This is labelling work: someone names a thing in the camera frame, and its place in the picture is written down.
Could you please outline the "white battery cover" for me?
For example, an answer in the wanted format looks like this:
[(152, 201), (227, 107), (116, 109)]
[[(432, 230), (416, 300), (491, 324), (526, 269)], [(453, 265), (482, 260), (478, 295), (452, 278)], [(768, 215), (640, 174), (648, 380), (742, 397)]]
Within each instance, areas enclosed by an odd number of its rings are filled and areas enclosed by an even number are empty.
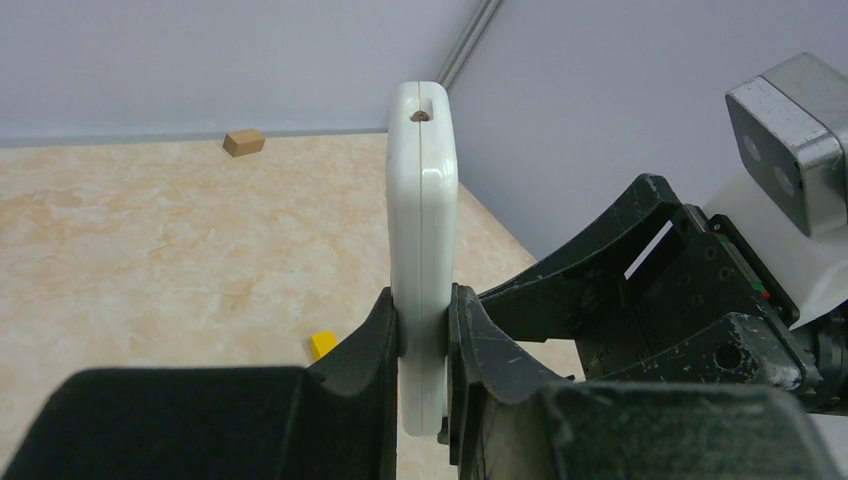
[(657, 247), (657, 245), (662, 241), (663, 237), (666, 233), (672, 228), (672, 222), (667, 221), (660, 230), (653, 236), (650, 242), (642, 249), (636, 259), (631, 263), (631, 265), (625, 270), (624, 277), (626, 279), (630, 279), (639, 267), (646, 261), (651, 252)]

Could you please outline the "white remote control back up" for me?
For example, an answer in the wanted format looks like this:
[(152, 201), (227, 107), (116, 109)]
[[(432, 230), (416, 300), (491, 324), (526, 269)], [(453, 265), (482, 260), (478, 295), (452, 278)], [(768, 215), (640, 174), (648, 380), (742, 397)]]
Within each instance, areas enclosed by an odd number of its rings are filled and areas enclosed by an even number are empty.
[(410, 436), (435, 436), (446, 397), (459, 193), (452, 115), (441, 84), (415, 81), (398, 88), (390, 110), (385, 193), (402, 426)]

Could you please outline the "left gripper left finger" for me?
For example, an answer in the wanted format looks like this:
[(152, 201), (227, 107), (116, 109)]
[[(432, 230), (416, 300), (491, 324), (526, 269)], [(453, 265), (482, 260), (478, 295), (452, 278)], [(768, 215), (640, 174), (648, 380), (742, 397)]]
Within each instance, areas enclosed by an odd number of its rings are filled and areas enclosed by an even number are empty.
[(308, 367), (101, 368), (48, 398), (8, 479), (392, 479), (389, 290)]

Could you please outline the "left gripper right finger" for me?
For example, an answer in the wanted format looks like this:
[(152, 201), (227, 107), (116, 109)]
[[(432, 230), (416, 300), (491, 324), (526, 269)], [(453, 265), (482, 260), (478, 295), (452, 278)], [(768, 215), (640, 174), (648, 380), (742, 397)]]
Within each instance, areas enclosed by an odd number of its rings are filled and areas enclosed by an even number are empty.
[(448, 444), (462, 479), (837, 479), (812, 420), (765, 386), (572, 382), (448, 307)]

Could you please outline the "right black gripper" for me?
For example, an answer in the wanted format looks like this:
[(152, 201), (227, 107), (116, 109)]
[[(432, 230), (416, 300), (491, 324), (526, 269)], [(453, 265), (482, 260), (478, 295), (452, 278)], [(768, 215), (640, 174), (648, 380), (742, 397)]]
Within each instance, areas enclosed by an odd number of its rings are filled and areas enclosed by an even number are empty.
[(481, 294), (483, 307), (518, 341), (577, 338), (589, 381), (815, 389), (822, 376), (785, 322), (791, 301), (726, 216), (685, 206), (624, 279), (680, 206), (664, 177), (637, 176), (570, 241)]

